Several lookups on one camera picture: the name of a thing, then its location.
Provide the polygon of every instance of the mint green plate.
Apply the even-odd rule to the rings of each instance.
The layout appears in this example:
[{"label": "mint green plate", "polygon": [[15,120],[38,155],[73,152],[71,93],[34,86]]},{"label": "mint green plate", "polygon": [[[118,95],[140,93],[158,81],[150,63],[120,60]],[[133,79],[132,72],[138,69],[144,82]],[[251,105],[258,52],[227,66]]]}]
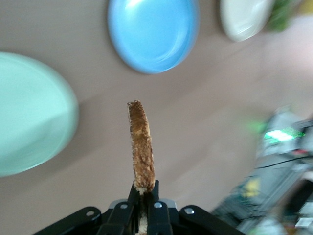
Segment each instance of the mint green plate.
[{"label": "mint green plate", "polygon": [[76,97],[56,71],[37,60],[0,52],[0,177],[56,156],[77,123]]}]

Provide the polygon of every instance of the plate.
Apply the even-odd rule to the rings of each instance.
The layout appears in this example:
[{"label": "plate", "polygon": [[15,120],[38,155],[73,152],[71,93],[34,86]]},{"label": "plate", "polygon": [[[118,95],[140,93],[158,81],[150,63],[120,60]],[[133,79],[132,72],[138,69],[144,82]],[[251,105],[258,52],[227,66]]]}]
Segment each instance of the plate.
[{"label": "plate", "polygon": [[77,122],[75,95],[56,71],[29,57],[0,52],[0,176],[57,155]]},{"label": "plate", "polygon": [[240,42],[264,28],[272,13],[274,0],[221,0],[220,7],[226,35]]},{"label": "plate", "polygon": [[119,56],[142,73],[160,73],[182,62],[199,30],[196,0],[110,0],[108,29]]}]

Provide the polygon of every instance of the green plant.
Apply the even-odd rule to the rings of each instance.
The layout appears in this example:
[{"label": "green plant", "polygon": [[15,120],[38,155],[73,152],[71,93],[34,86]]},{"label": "green plant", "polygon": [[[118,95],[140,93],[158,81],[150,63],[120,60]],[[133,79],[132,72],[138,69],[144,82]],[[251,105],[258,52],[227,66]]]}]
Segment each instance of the green plant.
[{"label": "green plant", "polygon": [[273,12],[268,21],[268,28],[273,31],[284,31],[289,26],[291,3],[293,0],[276,0]]}]

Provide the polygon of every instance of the cable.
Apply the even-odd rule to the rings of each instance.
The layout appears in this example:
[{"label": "cable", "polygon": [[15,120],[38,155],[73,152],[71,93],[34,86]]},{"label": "cable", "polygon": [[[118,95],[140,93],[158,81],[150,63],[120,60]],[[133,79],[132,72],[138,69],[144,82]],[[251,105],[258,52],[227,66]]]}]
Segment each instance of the cable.
[{"label": "cable", "polygon": [[271,166],[279,165],[279,164],[282,164],[282,163],[292,162],[292,161],[295,161],[295,160],[299,160],[299,159],[306,159],[306,158],[313,158],[313,156],[306,156],[306,157],[301,157],[301,158],[294,158],[294,159],[290,159],[290,160],[283,161],[283,162],[280,162],[280,163],[275,163],[275,164],[272,164],[272,165],[267,165],[267,166],[257,167],[257,168],[255,168],[255,169],[263,169],[263,168],[267,168],[267,167],[271,167]]}]

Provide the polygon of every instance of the green light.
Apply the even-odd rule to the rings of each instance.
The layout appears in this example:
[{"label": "green light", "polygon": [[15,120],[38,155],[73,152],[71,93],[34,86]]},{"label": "green light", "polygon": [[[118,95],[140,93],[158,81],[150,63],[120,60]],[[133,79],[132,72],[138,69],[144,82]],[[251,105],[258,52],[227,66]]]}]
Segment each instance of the green light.
[{"label": "green light", "polygon": [[297,131],[297,130],[291,128],[291,127],[282,129],[281,131],[285,132],[286,134],[291,135],[291,136],[293,136],[295,138],[305,136],[305,134],[303,132]]},{"label": "green light", "polygon": [[302,137],[302,136],[305,136],[305,134],[291,127],[288,127],[282,130],[274,130],[274,131],[266,132],[264,135],[264,139],[272,139],[270,143],[276,143],[276,142],[290,141],[297,137]]},{"label": "green light", "polygon": [[265,131],[267,124],[259,121],[251,121],[247,124],[247,127],[253,133],[262,133]]}]

